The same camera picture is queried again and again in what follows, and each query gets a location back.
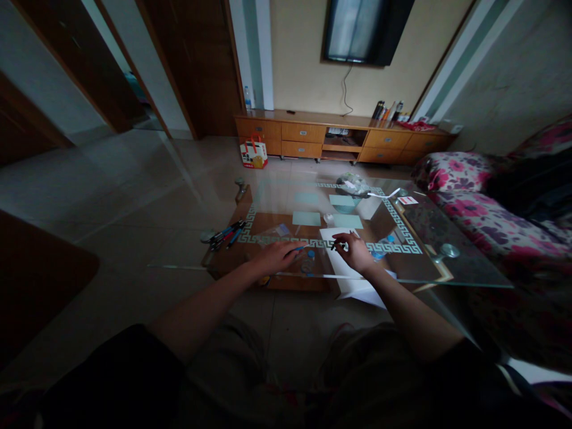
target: yellow wall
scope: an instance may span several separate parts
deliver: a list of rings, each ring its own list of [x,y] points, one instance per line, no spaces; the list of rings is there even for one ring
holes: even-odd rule
[[[471,0],[416,0],[391,65],[354,66],[346,79],[352,115],[371,116],[378,100],[411,111]],[[345,113],[341,81],[349,66],[320,63],[327,0],[271,0],[274,107]]]

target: hand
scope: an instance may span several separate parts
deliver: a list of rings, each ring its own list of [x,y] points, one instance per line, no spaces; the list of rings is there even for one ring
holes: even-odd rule
[[[366,271],[376,267],[375,260],[371,256],[365,242],[354,232],[351,234],[335,234],[335,249],[346,263],[355,271],[364,275]],[[349,250],[343,250],[340,243],[347,243]]]
[[[262,249],[248,264],[259,278],[284,271],[300,252],[294,249],[303,245],[300,241],[276,241]]]

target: wooden tv cabinet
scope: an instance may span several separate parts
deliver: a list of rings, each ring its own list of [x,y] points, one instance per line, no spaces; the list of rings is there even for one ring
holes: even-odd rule
[[[251,110],[235,115],[242,144],[258,133],[269,155],[413,166],[430,152],[447,150],[456,138],[439,129],[415,132],[396,122],[362,116],[285,110]],[[328,128],[346,128],[347,136],[326,137]]]

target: decorative border pattern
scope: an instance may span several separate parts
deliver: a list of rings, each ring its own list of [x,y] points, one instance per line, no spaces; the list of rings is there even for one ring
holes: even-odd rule
[[[308,238],[294,238],[294,237],[280,238],[280,237],[269,237],[265,235],[258,235],[256,236],[256,238],[254,238],[254,236],[250,235],[252,223],[254,222],[254,218],[256,217],[258,208],[260,207],[260,198],[262,196],[262,192],[264,191],[264,188],[268,182],[270,182],[270,180],[268,179],[263,179],[262,181],[260,181],[260,185],[256,193],[256,196],[253,198],[253,202],[250,205],[248,214],[246,215],[246,221],[247,221],[246,226],[241,231],[240,236],[237,238],[237,241],[239,243],[263,242],[265,244],[274,243],[275,241],[303,241],[309,245],[308,247],[313,247],[313,248],[332,247],[334,242],[331,240],[314,240]],[[348,186],[346,185],[338,185],[338,184],[322,183],[322,182],[303,182],[303,181],[287,181],[287,180],[277,180],[272,182],[278,184],[296,184],[299,186],[314,186],[318,188],[348,189]],[[385,193],[383,193],[383,191],[379,187],[367,186],[366,188],[368,191],[377,192],[378,195],[385,195]],[[403,220],[399,216],[399,213],[397,212],[397,210],[395,210],[389,199],[383,198],[383,203],[385,204],[387,211],[391,214],[397,227],[405,237],[405,241],[407,242],[407,244],[366,243],[368,249],[372,251],[383,251],[387,253],[391,252],[391,253],[422,254],[423,252],[421,248],[413,238],[413,235],[407,229],[407,226],[403,223]]]

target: pink floral fabric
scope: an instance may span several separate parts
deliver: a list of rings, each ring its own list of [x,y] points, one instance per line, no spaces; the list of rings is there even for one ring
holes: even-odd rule
[[[420,160],[411,175],[415,184],[427,192],[480,192],[507,164],[505,158],[477,153],[436,152]]]
[[[514,284],[467,289],[486,331],[510,356],[572,374],[571,248],[483,194],[430,197]]]
[[[508,154],[514,160],[538,158],[572,147],[572,114],[538,131]]]
[[[567,260],[570,249],[542,228],[476,192],[439,192],[431,199],[484,254],[500,265],[508,260],[545,257]]]

